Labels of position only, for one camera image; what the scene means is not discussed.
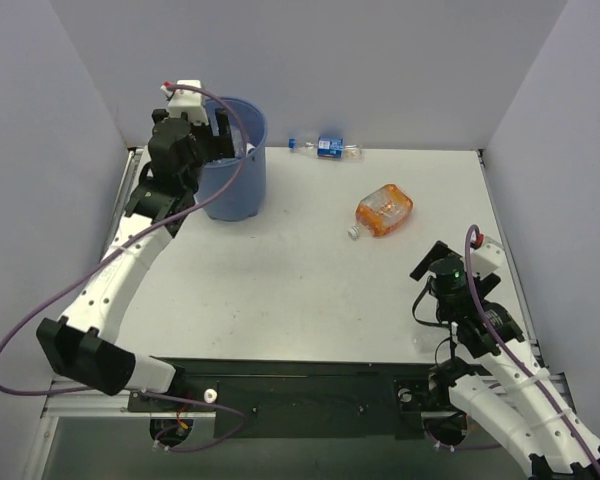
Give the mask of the long clear plastic bottle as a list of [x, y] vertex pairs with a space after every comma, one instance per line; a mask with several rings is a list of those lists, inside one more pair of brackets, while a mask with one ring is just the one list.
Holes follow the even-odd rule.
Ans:
[[237, 126], [231, 126], [232, 142], [236, 158], [248, 156], [255, 150], [251, 142], [244, 142], [240, 129]]

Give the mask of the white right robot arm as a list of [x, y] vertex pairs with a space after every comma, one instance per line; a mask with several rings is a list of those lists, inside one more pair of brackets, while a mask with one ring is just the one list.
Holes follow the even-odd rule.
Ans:
[[341, 164], [295, 155], [267, 173], [258, 114], [222, 129], [245, 157], [223, 211], [249, 221], [215, 267], [236, 310], [232, 352], [415, 364], [426, 354], [408, 340], [442, 329], [509, 402], [451, 356], [427, 383], [433, 406], [455, 406], [502, 444], [521, 446], [525, 465], [600, 478], [600, 439], [536, 363], [518, 304], [487, 301], [506, 256], [477, 225], [491, 209], [475, 155], [385, 151]]

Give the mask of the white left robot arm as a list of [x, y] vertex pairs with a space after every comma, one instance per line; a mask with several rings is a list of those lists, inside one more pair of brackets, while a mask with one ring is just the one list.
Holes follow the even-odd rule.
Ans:
[[150, 160], [124, 208], [103, 259], [82, 292], [57, 320], [45, 319], [36, 336], [53, 371], [114, 395], [150, 391], [161, 410], [180, 408], [184, 384], [175, 366], [116, 344], [127, 308], [158, 255], [194, 206], [199, 177], [210, 161], [213, 132], [201, 108], [191, 113], [156, 109], [147, 144]]

